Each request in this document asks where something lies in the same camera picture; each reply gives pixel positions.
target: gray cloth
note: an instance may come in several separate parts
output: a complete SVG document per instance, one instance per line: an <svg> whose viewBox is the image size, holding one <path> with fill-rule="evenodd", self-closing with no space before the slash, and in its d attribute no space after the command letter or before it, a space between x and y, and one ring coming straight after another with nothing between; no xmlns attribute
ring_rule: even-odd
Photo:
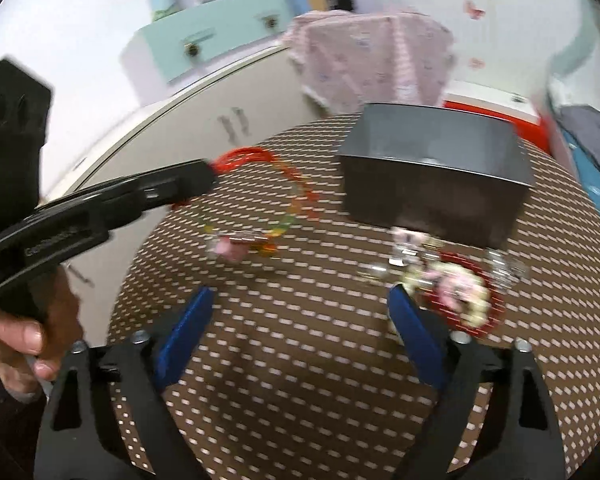
<svg viewBox="0 0 600 480"><path fill-rule="evenodd" d="M600 169L600 111L591 106L567 106L560 109L557 120Z"/></svg>

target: dark sleeve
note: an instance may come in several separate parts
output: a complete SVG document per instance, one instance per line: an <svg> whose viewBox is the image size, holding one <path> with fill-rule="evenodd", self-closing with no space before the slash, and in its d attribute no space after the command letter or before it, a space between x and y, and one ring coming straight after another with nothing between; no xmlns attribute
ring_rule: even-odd
<svg viewBox="0 0 600 480"><path fill-rule="evenodd" d="M0 480L31 480L46 397L18 402L0 380Z"/></svg>

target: blue gripper pad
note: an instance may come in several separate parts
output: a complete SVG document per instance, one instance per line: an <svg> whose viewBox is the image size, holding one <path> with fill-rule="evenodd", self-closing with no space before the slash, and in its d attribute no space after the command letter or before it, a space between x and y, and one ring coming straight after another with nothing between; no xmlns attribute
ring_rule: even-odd
<svg viewBox="0 0 600 480"><path fill-rule="evenodd" d="M444 354L433 335L425 328L418 314L419 307L401 285L389 291L389 316L404 343L409 360L421 382L441 390L446 383Z"/></svg>
<svg viewBox="0 0 600 480"><path fill-rule="evenodd" d="M211 320L214 306L213 291L200 287L184 308L179 322L163 343L154 361L154 385L159 392L177 383L197 348Z"/></svg>

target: dotted tablecloth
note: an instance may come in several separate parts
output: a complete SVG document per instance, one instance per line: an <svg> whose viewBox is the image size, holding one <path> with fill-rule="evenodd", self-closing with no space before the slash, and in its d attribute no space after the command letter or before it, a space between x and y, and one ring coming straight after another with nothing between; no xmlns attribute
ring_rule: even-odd
<svg viewBox="0 0 600 480"><path fill-rule="evenodd" d="M214 316L180 383L164 398L212 478L387 479L433 404L388 331L391 283L357 277L359 262L386 261L386 229L342 209L335 152L358 116L294 128L262 145L308 175L320 220L300 218L278 259L230 265L206 257L202 225L266 229L284 214L291 184L251 164L210 195L170 213L139 250L116 304L111 342L126 337L200 284L217 289ZM526 338L552 394L569 473L600 439L600 215L553 159L526 144L536 186L509 240L527 277L506 297L490 341ZM448 249L481 262L484 253ZM452 466L468 462L489 391L481 387ZM117 392L122 435L150 469L133 414Z"/></svg>

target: human hand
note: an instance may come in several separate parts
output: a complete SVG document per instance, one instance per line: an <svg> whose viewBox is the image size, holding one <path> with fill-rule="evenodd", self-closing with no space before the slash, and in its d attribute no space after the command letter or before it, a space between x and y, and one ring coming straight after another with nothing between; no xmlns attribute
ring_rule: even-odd
<svg viewBox="0 0 600 480"><path fill-rule="evenodd" d="M58 267L50 297L44 326L0 310L0 379L7 390L28 394L40 387L38 378L54 380L65 352L82 338L80 302L62 267ZM38 357L33 367L25 355Z"/></svg>

